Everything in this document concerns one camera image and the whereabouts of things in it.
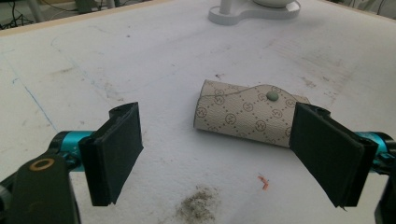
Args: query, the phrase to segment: monogram pattern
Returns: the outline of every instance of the monogram pattern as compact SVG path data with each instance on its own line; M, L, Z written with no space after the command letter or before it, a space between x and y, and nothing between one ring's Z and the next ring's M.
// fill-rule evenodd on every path
M266 93L275 91L276 101ZM271 85L252 88L206 80L195 111L194 127L289 147L296 102L309 104Z

